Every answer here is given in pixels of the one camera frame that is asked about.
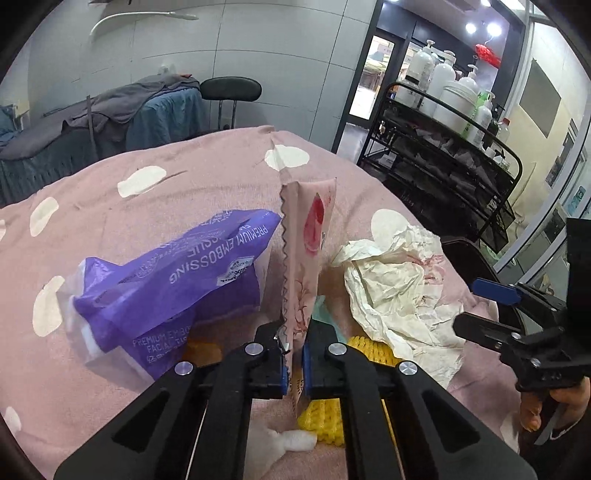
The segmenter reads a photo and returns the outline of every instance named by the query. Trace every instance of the white container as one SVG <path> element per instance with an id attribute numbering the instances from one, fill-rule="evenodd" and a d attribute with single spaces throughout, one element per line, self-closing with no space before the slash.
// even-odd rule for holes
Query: white container
<path id="1" fill-rule="evenodd" d="M 474 111 L 477 98 L 474 91 L 454 81 L 447 82 L 445 87 L 443 87 L 440 100 L 470 118 Z M 457 116 L 443 105 L 437 105 L 433 118 L 460 135 L 467 125 L 466 120 Z"/>
<path id="2" fill-rule="evenodd" d="M 475 94 L 478 95 L 478 93 L 480 93 L 480 88 L 478 87 L 478 84 L 475 80 L 478 67 L 476 65 L 468 65 L 468 68 L 471 68 L 472 71 L 468 74 L 467 77 L 462 77 L 461 79 L 459 79 L 458 82 L 460 82 L 463 86 L 468 87 L 470 90 L 472 90 Z"/>
<path id="3" fill-rule="evenodd" d="M 440 63 L 435 67 L 431 82 L 429 83 L 429 88 L 427 89 L 427 93 L 436 99 L 439 99 L 443 93 L 443 87 L 446 83 L 452 82 L 456 79 L 456 71 L 453 69 L 456 57 L 450 50 L 446 50 L 444 54 L 445 63 Z M 428 98 L 424 98 L 419 110 L 427 116 L 433 116 L 436 108 L 437 104 L 435 102 Z"/>
<path id="4" fill-rule="evenodd" d="M 484 105 L 481 105 L 476 110 L 476 115 L 473 118 L 474 122 L 480 125 L 484 130 L 487 129 L 488 125 L 491 123 L 492 120 L 492 101 L 489 96 L 489 99 L 485 102 Z M 474 125 L 469 125 L 468 135 L 466 136 L 466 140 L 468 140 L 472 145 L 480 147 L 482 145 L 482 140 L 484 139 L 484 132 L 478 130 Z"/>
<path id="5" fill-rule="evenodd" d="M 408 75 L 406 75 L 401 83 L 408 83 L 409 85 L 418 88 L 418 80 L 416 78 L 409 77 Z M 400 85 L 396 95 L 394 96 L 394 101 L 414 108 L 418 102 L 418 94 Z"/>
<path id="6" fill-rule="evenodd" d="M 433 59 L 433 50 L 431 47 L 435 42 L 433 40 L 427 40 L 427 46 L 423 47 L 421 50 L 421 58 L 424 62 L 423 73 L 421 74 L 421 78 L 418 83 L 418 87 L 421 91 L 426 92 L 427 88 L 429 87 L 429 80 L 431 80 L 431 75 L 433 74 L 433 70 L 435 69 L 435 59 Z"/>
<path id="7" fill-rule="evenodd" d="M 433 45 L 433 42 L 428 40 L 427 43 L 427 47 L 423 47 L 421 51 L 418 51 L 413 55 L 413 59 L 408 66 L 406 77 L 402 81 L 403 83 L 407 82 L 420 90 L 422 90 L 421 85 L 424 85 L 425 82 L 428 84 L 429 77 L 427 75 L 430 76 L 435 67 L 435 62 L 431 56 L 431 45 Z M 394 101 L 412 108 L 418 105 L 419 100 L 420 96 L 417 93 L 402 86 L 398 87 L 398 91 L 394 97 Z"/>

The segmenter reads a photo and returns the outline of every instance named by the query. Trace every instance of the yellow corn toy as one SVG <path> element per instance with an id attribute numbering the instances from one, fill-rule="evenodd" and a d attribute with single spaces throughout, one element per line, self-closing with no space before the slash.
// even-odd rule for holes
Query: yellow corn toy
<path id="1" fill-rule="evenodd" d="M 388 345 L 381 342 L 374 342 L 369 338 L 352 337 L 349 339 L 347 345 L 356 348 L 369 360 L 377 364 L 394 367 L 402 361 L 394 356 L 392 349 Z M 390 435 L 392 436 L 392 440 L 394 440 L 394 432 L 392 431 L 388 415 L 386 415 L 386 418 L 388 420 Z M 338 398 L 312 400 L 305 412 L 298 418 L 297 423 L 302 430 L 315 432 L 321 442 L 336 445 L 337 447 L 345 445 L 343 420 L 340 416 L 340 402 Z"/>

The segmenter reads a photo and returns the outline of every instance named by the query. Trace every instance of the black metal shelf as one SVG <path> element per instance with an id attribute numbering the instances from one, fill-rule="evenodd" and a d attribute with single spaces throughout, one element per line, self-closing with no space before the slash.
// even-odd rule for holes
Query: black metal shelf
<path id="1" fill-rule="evenodd" d="M 386 91 L 395 85 L 401 84 L 394 83 Z M 440 100 L 416 91 L 439 105 L 444 105 Z M 476 125 L 461 112 L 451 107 L 449 109 L 470 124 Z M 484 131 L 485 135 L 491 136 L 479 125 L 476 127 Z M 418 129 L 444 140 L 442 145 L 447 146 L 448 150 L 428 141 L 417 133 Z M 370 147 L 375 142 L 384 148 L 378 152 L 370 152 Z M 457 215 L 463 217 L 463 223 L 462 219 L 449 220 L 449 216 L 447 217 L 449 222 L 454 223 L 456 230 L 461 231 L 463 228 L 463 236 L 473 241 L 481 239 L 498 252 L 508 243 L 506 229 L 515 220 L 508 198 L 521 177 L 522 164 L 506 145 L 497 140 L 495 143 L 515 158 L 519 170 L 516 178 L 513 179 L 479 148 L 445 125 L 384 95 L 359 156 L 358 165 L 367 164 L 385 174 L 389 181 L 395 182 L 392 184 L 395 193 L 407 207 L 410 208 L 410 204 L 413 204 L 411 211 L 421 223 L 430 224 L 434 233 L 448 234 L 442 233 L 446 228 L 437 224 L 437 207 L 429 206 L 426 201 L 455 209 Z M 396 154 L 396 160 L 391 168 L 386 168 L 377 159 L 390 152 Z M 404 178 L 401 173 L 406 173 L 411 180 Z M 424 212 L 429 212 L 430 217 L 423 215 Z"/>

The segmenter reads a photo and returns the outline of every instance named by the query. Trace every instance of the white wall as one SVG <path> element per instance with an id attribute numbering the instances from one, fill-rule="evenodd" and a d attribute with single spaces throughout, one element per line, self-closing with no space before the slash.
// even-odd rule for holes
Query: white wall
<path id="1" fill-rule="evenodd" d="M 16 105 L 17 114 L 29 110 L 28 76 L 31 42 L 27 41 L 0 85 L 0 105 Z"/>
<path id="2" fill-rule="evenodd" d="M 556 28 L 536 23 L 532 57 L 544 70 L 579 126 L 591 82 L 573 50 Z"/>
<path id="3" fill-rule="evenodd" d="M 22 77 L 31 117 L 174 63 L 177 72 L 201 81 L 258 80 L 262 96 L 238 106 L 238 127 L 271 124 L 329 149 L 375 1 L 133 0 L 127 6 L 126 0 L 64 0 L 30 39 L 28 78 Z M 104 16 L 145 10 L 182 11 L 199 20 L 125 17 L 101 25 L 89 44 L 90 29 Z M 217 104 L 212 125 L 216 115 Z"/>

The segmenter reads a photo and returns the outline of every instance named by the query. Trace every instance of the plastic bottle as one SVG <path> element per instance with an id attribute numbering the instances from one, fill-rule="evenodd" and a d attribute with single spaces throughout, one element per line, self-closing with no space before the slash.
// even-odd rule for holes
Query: plastic bottle
<path id="1" fill-rule="evenodd" d="M 453 65 L 456 62 L 454 52 L 446 50 L 444 52 L 443 58 L 445 59 L 445 62 L 440 63 L 435 67 L 431 77 L 431 82 L 429 83 L 429 88 L 427 89 L 427 93 L 437 99 L 443 93 L 443 87 L 446 85 L 446 83 L 452 82 L 456 79 L 456 72 L 453 69 Z M 436 107 L 437 104 L 435 102 L 424 98 L 423 104 L 419 110 L 427 116 L 433 116 Z"/>
<path id="2" fill-rule="evenodd" d="M 440 63 L 443 63 L 439 55 L 437 55 L 435 52 L 431 53 L 431 56 L 433 57 L 433 63 L 435 64 L 435 66 L 439 65 Z"/>
<path id="3" fill-rule="evenodd" d="M 431 75 L 431 71 L 435 66 L 435 62 L 431 56 L 431 45 L 433 45 L 433 43 L 433 41 L 427 40 L 427 47 L 423 47 L 421 51 L 418 51 L 413 55 L 413 59 L 408 66 L 407 74 L 402 81 L 403 83 L 408 83 L 419 90 L 423 90 L 421 88 L 421 83 L 424 85 L 425 82 L 427 82 L 428 84 L 429 77 L 427 75 Z M 394 100 L 398 103 L 414 108 L 417 106 L 420 96 L 417 93 L 400 86 L 398 87 Z"/>
<path id="4" fill-rule="evenodd" d="M 476 115 L 474 116 L 474 122 L 486 129 L 492 120 L 492 99 L 494 95 L 489 92 L 488 100 L 476 109 Z M 484 139 L 484 132 L 478 130 L 474 125 L 470 126 L 466 140 L 472 145 L 480 147 L 482 140 Z"/>
<path id="5" fill-rule="evenodd" d="M 470 116 L 470 118 L 472 118 L 472 120 L 474 120 L 474 118 L 476 117 L 476 114 L 478 112 L 478 109 L 486 103 L 486 101 L 489 99 L 490 95 L 492 95 L 492 92 L 489 92 L 488 90 L 483 90 L 478 94 L 478 98 L 476 99 L 476 105 L 474 106 L 474 111 L 472 112 L 472 115 Z M 470 133 L 471 130 L 472 130 L 472 124 L 467 124 L 466 129 L 464 130 L 464 133 L 462 134 L 462 137 L 467 139 L 468 134 Z"/>
<path id="6" fill-rule="evenodd" d="M 468 68 L 471 68 L 472 71 L 468 74 L 467 77 L 462 77 L 458 81 L 478 95 L 478 93 L 480 93 L 480 89 L 478 88 L 478 84 L 475 80 L 478 67 L 476 65 L 468 65 Z"/>
<path id="7" fill-rule="evenodd" d="M 509 140 L 509 124 L 511 121 L 508 118 L 504 118 L 503 121 L 499 124 L 499 133 L 497 133 L 496 137 L 506 144 L 507 140 Z"/>
<path id="8" fill-rule="evenodd" d="M 435 69 L 435 60 L 433 59 L 433 50 L 431 47 L 435 45 L 433 40 L 427 40 L 427 46 L 423 47 L 421 50 L 421 59 L 424 62 L 423 67 L 423 74 L 418 83 L 418 87 L 423 91 L 426 92 L 427 88 L 429 87 L 429 80 L 431 80 L 431 75 L 433 74 L 433 70 Z"/>
<path id="9" fill-rule="evenodd" d="M 482 148 L 484 148 L 485 150 L 492 146 L 494 138 L 499 132 L 499 117 L 501 116 L 502 111 L 503 109 L 499 105 L 497 105 L 495 110 L 492 112 L 492 120 L 487 128 L 490 135 L 485 136 L 484 141 L 482 142 Z"/>

